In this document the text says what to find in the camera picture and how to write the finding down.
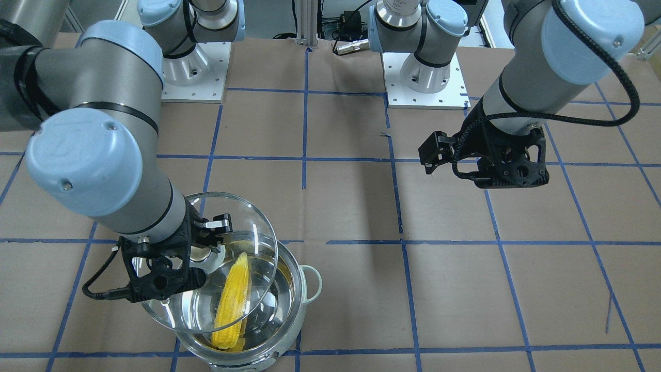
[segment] pot handle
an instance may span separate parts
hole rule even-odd
[[[315,293],[315,295],[310,297],[309,299],[303,299],[303,304],[309,304],[314,300],[316,300],[317,297],[319,297],[319,295],[321,294],[323,281],[321,280],[321,274],[319,273],[319,270],[315,269],[314,267],[309,265],[300,265],[299,268],[301,270],[301,275],[303,277],[303,286],[305,286],[306,291],[307,291],[307,281],[305,280],[305,270],[312,271],[317,276],[317,281],[319,282],[319,288],[317,289],[317,293]]]

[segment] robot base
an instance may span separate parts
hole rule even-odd
[[[232,49],[230,42],[199,43],[209,58],[210,71],[192,85],[173,85],[165,80],[162,102],[222,103],[227,81],[227,68]]]
[[[383,75],[388,92],[388,106],[394,109],[463,110],[471,106],[459,68],[457,54],[450,62],[452,69],[445,89],[425,94],[407,87],[399,74],[409,53],[383,53]]]

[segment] glass lid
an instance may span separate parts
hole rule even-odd
[[[269,293],[278,266],[276,235],[264,214],[241,197],[209,192],[187,199],[209,221],[190,252],[190,266],[204,270],[206,282],[194,291],[144,301],[142,306],[177,332],[214,332],[213,338],[224,338],[240,332],[245,318]],[[221,237],[221,242],[205,244],[206,233]],[[138,275],[147,265],[145,259],[134,261]]]

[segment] light blue joint cap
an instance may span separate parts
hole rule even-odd
[[[139,0],[137,15],[144,27],[156,26],[165,22],[179,10],[182,0]]]
[[[427,3],[429,19],[443,31],[456,37],[466,33],[468,14],[461,5],[452,0],[430,0]]]
[[[246,12],[243,7],[243,0],[239,0],[239,29],[237,30],[237,37],[234,41],[242,41],[246,38]]]
[[[163,84],[163,50],[150,34],[124,21],[100,21],[83,34],[80,45],[88,39],[101,39],[117,44],[140,57],[161,79]]]
[[[43,122],[25,158],[37,185],[89,217],[122,208],[142,178],[136,139],[121,122],[95,109],[69,109]]]
[[[368,39],[369,50],[372,52],[383,53],[381,46],[381,39],[379,38],[379,28],[376,24],[376,13],[374,11],[375,5],[369,7],[369,25],[368,25]]]
[[[563,0],[567,15],[613,58],[620,60],[641,39],[644,18],[629,0]],[[544,56],[553,71],[565,81],[589,85],[610,69],[549,9],[541,33]]]

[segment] blue tape grid line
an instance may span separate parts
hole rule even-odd
[[[599,94],[602,96],[603,102],[606,104],[606,107],[608,108],[608,112],[611,113],[611,117],[613,120],[617,119],[615,116],[615,113],[613,112],[613,108],[611,105],[608,103],[608,100],[606,99],[606,96],[603,94],[603,91],[601,87],[599,86],[598,83],[594,84],[597,87],[597,90],[599,91]],[[647,186],[650,188],[650,191],[652,191],[652,195],[654,196],[654,199],[656,200],[656,204],[661,207],[661,201],[659,200],[659,196],[656,194],[656,191],[654,190],[654,187],[652,186],[652,183],[650,182],[650,179],[647,178],[647,174],[645,173],[645,170],[640,166],[640,161],[638,160],[638,156],[636,156],[636,153],[633,151],[633,148],[631,147],[631,143],[629,143],[629,139],[627,136],[624,134],[624,130],[622,130],[622,126],[617,127],[618,131],[620,132],[620,135],[622,136],[622,139],[627,145],[627,148],[629,149],[629,152],[631,153],[631,156],[633,156],[633,161],[636,162],[638,165],[638,169],[641,171],[642,177],[645,179],[645,182],[647,182]]]
[[[312,48],[305,49],[305,90],[303,91],[303,155],[301,159],[301,190],[305,190],[307,182],[307,104],[309,99],[310,80],[310,52]]]
[[[645,372],[645,367],[642,365],[641,356],[638,353],[638,349],[636,347],[636,344],[634,343],[633,337],[631,335],[631,331],[629,329],[629,325],[627,324],[627,321],[625,320],[624,314],[622,313],[622,308],[619,305],[619,301],[617,300],[617,296],[615,295],[615,292],[613,291],[613,286],[611,285],[611,281],[608,277],[608,274],[606,273],[606,268],[603,265],[602,257],[599,254],[599,250],[597,249],[597,245],[594,243],[594,239],[592,237],[592,232],[590,231],[590,227],[588,226],[588,221],[585,217],[585,214],[583,213],[583,209],[580,206],[580,203],[578,202],[578,197],[576,196],[576,191],[574,190],[572,182],[569,179],[569,174],[567,173],[566,166],[564,165],[563,159],[560,156],[560,152],[558,151],[558,148],[555,145],[555,141],[553,140],[553,135],[551,134],[551,131],[549,130],[549,125],[545,123],[544,126],[545,126],[545,129],[547,131],[549,141],[551,142],[551,145],[553,147],[553,151],[555,151],[555,155],[556,155],[556,157],[558,157],[558,160],[560,162],[560,167],[563,171],[564,179],[567,182],[567,186],[569,187],[569,191],[571,192],[572,198],[574,199],[574,204],[576,205],[576,209],[578,210],[578,214],[579,214],[579,216],[581,218],[581,221],[583,223],[583,227],[585,228],[585,231],[588,235],[588,239],[590,241],[590,245],[592,246],[592,250],[594,252],[594,255],[597,259],[599,269],[602,271],[603,279],[606,282],[606,286],[608,287],[608,291],[611,295],[611,298],[613,300],[613,304],[615,305],[615,309],[617,310],[617,314],[619,315],[620,321],[622,321],[622,326],[624,327],[625,333],[627,334],[627,339],[629,340],[629,346],[633,350],[633,354],[636,357],[636,362],[638,362],[638,366],[639,366],[641,372]]]
[[[170,363],[170,372],[176,372],[176,365],[179,362],[179,337],[176,337],[175,340],[175,349],[173,350],[172,362]]]
[[[505,249],[503,247],[502,240],[500,239],[500,233],[498,232],[498,223],[496,222],[496,215],[494,213],[493,205],[491,204],[491,197],[489,196],[489,191],[485,190],[485,199],[486,205],[489,209],[489,215],[491,216],[491,224],[494,228],[494,233],[496,234],[496,241],[498,243],[498,250],[500,251],[500,258],[502,259],[503,267],[505,268],[505,275],[507,276],[507,282],[510,285],[510,292],[512,292],[512,300],[514,302],[514,308],[516,309],[516,316],[519,318],[519,325],[521,326],[521,335],[524,339],[525,353],[528,356],[528,363],[530,364],[530,371],[536,372],[535,362],[533,360],[532,349],[530,348],[530,341],[528,340],[528,332],[525,329],[524,315],[521,311],[521,305],[519,304],[519,298],[516,295],[516,288],[514,287],[514,280],[512,279],[512,273],[510,272],[510,264],[507,261],[507,255],[505,254]]]
[[[385,127],[390,128],[390,116],[388,115],[388,98],[383,96],[383,107],[385,110]],[[388,151],[390,153],[390,167],[393,174],[393,188],[395,194],[395,209],[397,210],[397,226],[399,227],[399,244],[402,247],[402,259],[404,262],[404,275],[407,282],[408,312],[411,321],[411,333],[413,338],[413,354],[415,356],[416,372],[422,372],[422,357],[420,356],[420,342],[418,340],[418,322],[415,315],[415,303],[413,301],[413,287],[411,285],[410,265],[408,264],[407,245],[404,241],[404,225],[402,221],[402,208],[399,198],[399,183],[397,182],[397,166],[395,165],[395,147],[393,138],[386,136],[388,140]]]
[[[11,175],[9,176],[9,180],[5,185],[5,188],[2,190],[2,193],[0,194],[0,205],[2,205],[3,201],[5,201],[5,197],[7,197],[7,193],[9,192],[9,187],[11,187],[11,184],[14,182],[14,179],[16,178],[16,174],[19,173],[19,168],[21,163],[23,162],[23,158],[24,156],[21,156],[19,162],[16,163],[16,166],[14,167],[14,170],[11,172]]]
[[[89,248],[92,246],[92,240],[94,234],[97,231],[97,223],[92,223],[92,228],[89,232],[88,242],[85,245],[85,250],[83,251],[83,257],[81,257],[81,262],[78,265],[78,272],[76,277],[73,280],[73,286],[69,294],[69,300],[67,301],[67,306],[64,309],[64,315],[62,316],[62,321],[59,324],[58,335],[55,337],[55,342],[53,344],[53,350],[51,351],[48,364],[46,365],[46,372],[50,372],[53,369],[53,363],[55,363],[55,357],[58,353],[59,343],[62,341],[62,335],[64,335],[64,329],[67,326],[67,321],[69,320],[69,314],[71,313],[71,307],[73,307],[73,300],[76,297],[76,291],[78,289],[78,284],[80,283],[81,276],[83,275],[83,268],[85,267],[85,262],[87,261],[87,255],[89,254]]]
[[[661,344],[636,344],[638,349],[661,349]],[[578,344],[578,345],[539,345],[530,346],[532,351],[566,351],[566,350],[622,350],[631,349],[630,344]],[[453,353],[512,353],[525,352],[525,346],[491,346],[484,348],[420,348],[420,354],[453,354]],[[395,349],[318,349],[309,351],[288,350],[282,354],[284,357],[312,356],[312,355],[389,355],[389,354],[413,354],[413,348]],[[172,357],[172,351],[145,351],[141,353],[122,352],[58,352],[59,358],[149,358],[149,357]],[[47,359],[51,353],[0,353],[0,359]],[[190,351],[182,351],[178,354],[182,357],[196,357]]]
[[[204,159],[208,159],[207,170],[204,175],[204,186],[202,186],[202,192],[205,193],[209,191],[209,180],[211,179],[211,170],[214,167],[214,153],[215,153],[215,143],[218,141],[218,132],[220,132],[220,120],[223,118],[223,105],[218,107],[218,115],[215,118],[215,128],[214,128],[214,138],[211,141],[211,150],[209,150],[209,156],[205,156]],[[206,199],[202,199],[200,203],[200,216],[204,216],[204,205]]]
[[[163,159],[207,159],[207,155],[182,155],[182,154],[159,154],[158,158]],[[215,160],[282,160],[291,162],[300,162],[302,156],[250,156],[250,155],[214,155]],[[390,162],[387,158],[330,158],[330,157],[306,157],[307,162]],[[476,163],[476,160],[460,160],[459,163]],[[420,163],[419,159],[395,158],[395,163]],[[559,162],[547,162],[548,165],[560,165]],[[643,167],[643,168],[661,168],[661,164],[653,163],[582,163],[565,162],[565,165],[576,167]]]

